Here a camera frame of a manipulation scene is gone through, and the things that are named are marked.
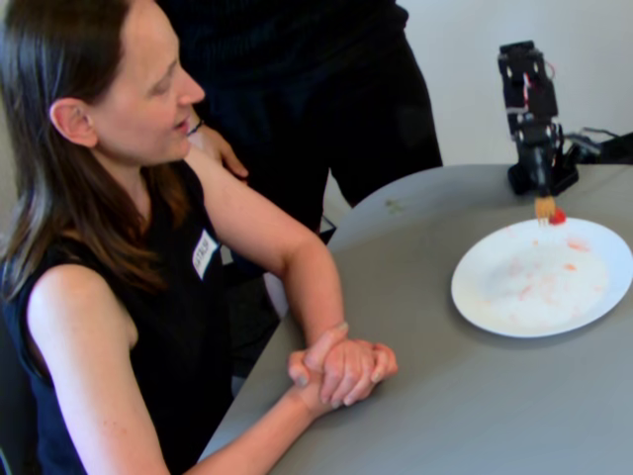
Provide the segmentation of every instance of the woman's hand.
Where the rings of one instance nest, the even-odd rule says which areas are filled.
[[[331,343],[334,331],[324,333],[312,348],[290,357],[290,376],[298,387],[310,390],[310,398],[318,399],[315,407],[351,406],[369,397],[381,381],[398,373],[394,352],[383,344],[347,339],[347,330],[337,343],[321,343],[324,338]],[[327,353],[323,353],[324,348],[328,348]]]

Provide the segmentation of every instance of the long brown hair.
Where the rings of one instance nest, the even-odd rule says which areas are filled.
[[[97,104],[123,56],[126,0],[12,0],[0,36],[0,88],[14,151],[18,204],[0,248],[2,294],[13,299],[46,250],[71,232],[126,282],[162,288],[143,248],[142,216],[91,151],[67,141],[48,110],[74,97]],[[187,210],[169,165],[143,171],[173,215]]]

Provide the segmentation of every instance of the tabletop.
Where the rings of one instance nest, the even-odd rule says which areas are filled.
[[[507,167],[412,175],[356,207],[330,248],[354,337],[392,347],[400,374],[366,402],[317,421],[273,474],[585,475],[633,466],[633,292],[606,317],[539,339],[487,333],[451,300],[462,256],[490,233],[533,217]],[[559,203],[633,247],[633,167],[581,167]],[[290,382],[302,345],[286,319],[205,455],[257,421]]]

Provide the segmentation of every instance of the black pants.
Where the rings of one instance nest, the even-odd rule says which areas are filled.
[[[405,36],[376,57],[343,59],[268,84],[207,91],[200,114],[232,145],[250,186],[317,230],[329,169],[352,205],[442,165],[424,78]]]

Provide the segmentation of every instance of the woman's nose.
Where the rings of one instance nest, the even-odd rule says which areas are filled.
[[[194,81],[189,74],[187,74],[186,77],[184,90],[185,93],[180,99],[181,105],[189,106],[191,104],[196,104],[205,98],[205,90],[200,87],[200,85]]]

